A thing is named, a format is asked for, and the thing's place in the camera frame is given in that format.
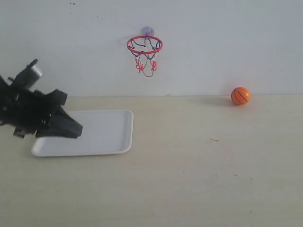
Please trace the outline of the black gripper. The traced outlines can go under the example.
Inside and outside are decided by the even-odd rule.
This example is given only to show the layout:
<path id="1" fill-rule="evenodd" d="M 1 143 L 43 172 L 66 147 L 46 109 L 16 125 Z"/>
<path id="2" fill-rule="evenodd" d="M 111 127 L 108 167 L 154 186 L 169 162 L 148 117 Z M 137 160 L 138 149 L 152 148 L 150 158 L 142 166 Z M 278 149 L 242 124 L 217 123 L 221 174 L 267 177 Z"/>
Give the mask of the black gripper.
<path id="1" fill-rule="evenodd" d="M 60 137 L 76 139 L 82 135 L 83 126 L 62 108 L 67 94 L 61 90 L 44 94 L 16 85 L 0 78 L 0 124 L 15 127 L 13 135 L 24 138 Z"/>

